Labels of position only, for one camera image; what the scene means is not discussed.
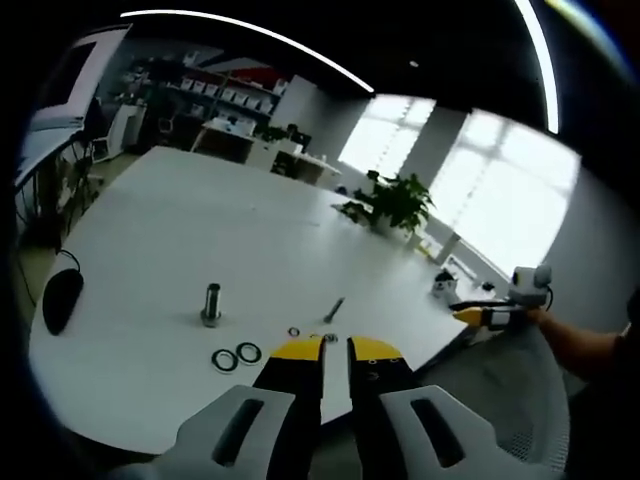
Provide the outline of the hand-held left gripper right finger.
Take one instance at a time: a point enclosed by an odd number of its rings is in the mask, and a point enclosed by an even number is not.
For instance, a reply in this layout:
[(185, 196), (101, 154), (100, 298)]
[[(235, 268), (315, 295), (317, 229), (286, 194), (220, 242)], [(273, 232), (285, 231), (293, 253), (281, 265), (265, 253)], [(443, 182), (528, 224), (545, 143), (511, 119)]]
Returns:
[(395, 347), (347, 340), (353, 429), (365, 479), (504, 479), (506, 454), (484, 418), (420, 386)]

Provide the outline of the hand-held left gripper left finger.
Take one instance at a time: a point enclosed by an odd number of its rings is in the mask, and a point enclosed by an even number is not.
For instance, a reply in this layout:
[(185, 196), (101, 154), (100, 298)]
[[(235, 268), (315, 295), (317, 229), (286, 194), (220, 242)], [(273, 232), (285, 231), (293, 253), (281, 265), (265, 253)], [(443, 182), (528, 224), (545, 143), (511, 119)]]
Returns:
[(323, 337), (276, 349), (250, 386), (236, 385), (188, 418), (174, 445), (110, 479), (306, 479), (319, 439)]

